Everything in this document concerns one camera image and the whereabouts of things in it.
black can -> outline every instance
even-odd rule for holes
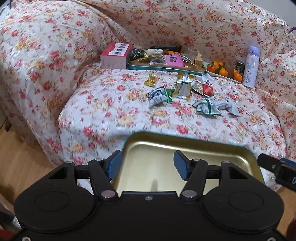
[[[237,66],[236,66],[236,70],[240,73],[244,73],[244,69],[246,67],[246,64],[243,61],[237,61]]]

white tray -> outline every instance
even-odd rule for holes
[[[231,78],[228,78],[228,77],[225,77],[225,76],[222,76],[222,75],[219,75],[219,74],[212,73],[212,72],[210,72],[210,71],[207,71],[207,73],[208,73],[210,76],[212,76],[212,77],[219,77],[219,78],[222,78],[222,79],[226,79],[226,80],[228,80],[228,81],[232,81],[232,82],[237,83],[237,84],[241,84],[241,82],[239,82],[239,81],[233,80],[233,79],[231,79]]]

red and white snack package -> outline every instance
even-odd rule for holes
[[[111,42],[101,54],[102,69],[126,69],[132,45]]]
[[[213,84],[211,82],[211,76],[209,74],[202,75],[202,91],[204,96],[206,97],[210,97],[214,95],[214,88],[213,88]]]

white wall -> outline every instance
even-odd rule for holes
[[[286,21],[290,28],[296,26],[296,5],[291,0],[248,0]]]

red box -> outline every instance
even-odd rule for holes
[[[111,42],[101,54],[102,69],[126,69],[132,45]]]

